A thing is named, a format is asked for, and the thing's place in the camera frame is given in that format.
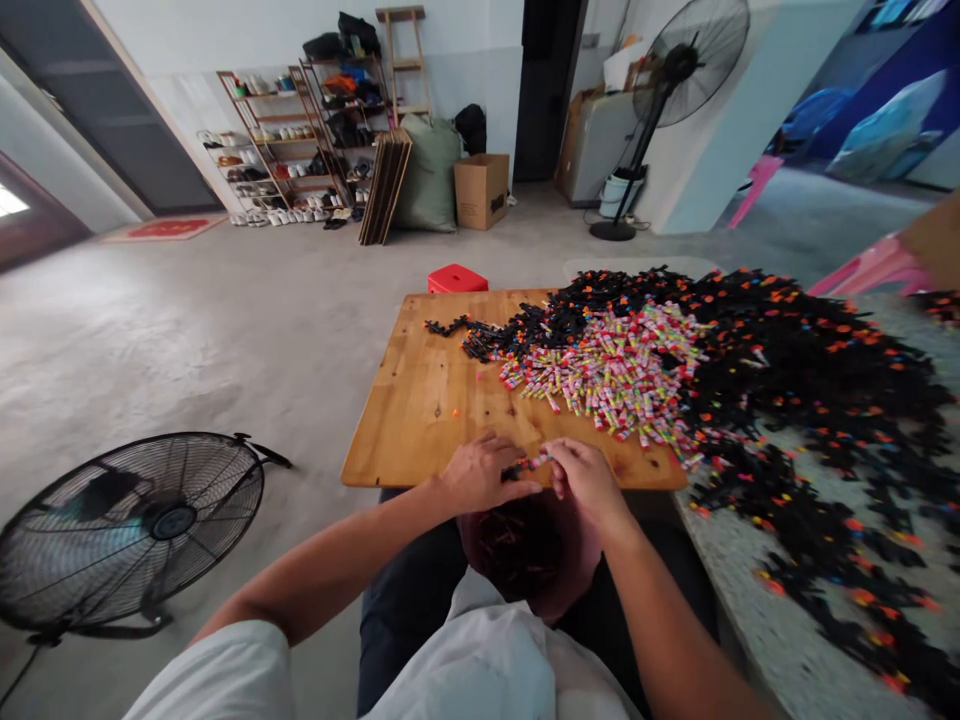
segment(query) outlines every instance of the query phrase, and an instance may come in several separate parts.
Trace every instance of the stacked wooden boards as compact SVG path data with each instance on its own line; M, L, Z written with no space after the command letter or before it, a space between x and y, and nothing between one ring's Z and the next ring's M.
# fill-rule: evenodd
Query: stacked wooden boards
M360 226L361 245L383 245L397 207L397 196L410 161L413 141L406 130L391 130L377 135L377 157L373 169L370 199Z

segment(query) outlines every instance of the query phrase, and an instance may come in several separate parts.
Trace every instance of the sleeve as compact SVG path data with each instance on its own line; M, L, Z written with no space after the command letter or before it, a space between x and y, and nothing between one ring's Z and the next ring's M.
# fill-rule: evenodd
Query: sleeve
M228 625L188 648L124 720L293 720L290 648L275 625Z

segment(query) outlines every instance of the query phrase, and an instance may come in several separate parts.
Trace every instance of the concrete floor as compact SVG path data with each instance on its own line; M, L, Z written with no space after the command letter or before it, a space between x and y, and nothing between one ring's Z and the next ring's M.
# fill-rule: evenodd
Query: concrete floor
M230 593L285 550L372 504L339 483L401 300L459 262L491 288L563 283L580 257L693 255L812 284L929 202L784 169L735 231L606 243L548 185L486 233L394 235L358 226L219 227L184 243L86 243L0 277L0 522L62 473L127 441L243 431L290 457L271 469L237 548L169 603L177 622L138 642L68 637L44 653L9 720L120 717ZM733 207L721 221L732 215ZM354 717L359 608L294 652L302 717ZM0 626L0 691L29 652Z

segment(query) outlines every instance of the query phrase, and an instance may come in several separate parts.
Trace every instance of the green sack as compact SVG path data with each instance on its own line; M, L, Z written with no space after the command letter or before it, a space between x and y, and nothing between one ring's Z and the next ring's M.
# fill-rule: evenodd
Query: green sack
M456 232L453 166L460 159L460 133L449 120L407 115L400 127L413 148L403 177L393 227Z

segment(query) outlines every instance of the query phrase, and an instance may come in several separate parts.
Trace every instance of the person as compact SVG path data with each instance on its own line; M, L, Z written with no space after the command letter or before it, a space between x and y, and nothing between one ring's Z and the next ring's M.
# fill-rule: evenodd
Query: person
M487 432L438 476L387 494L254 577L127 720L293 718L290 648L364 589L360 716L771 717L711 638L713 599L695 554L691 565L671 551L682 547L675 536L641 528L600 450L566 438L543 450L553 457L554 492L578 503L604 555L556 629L467 568L453 519L542 490L532 480L501 482L524 453Z

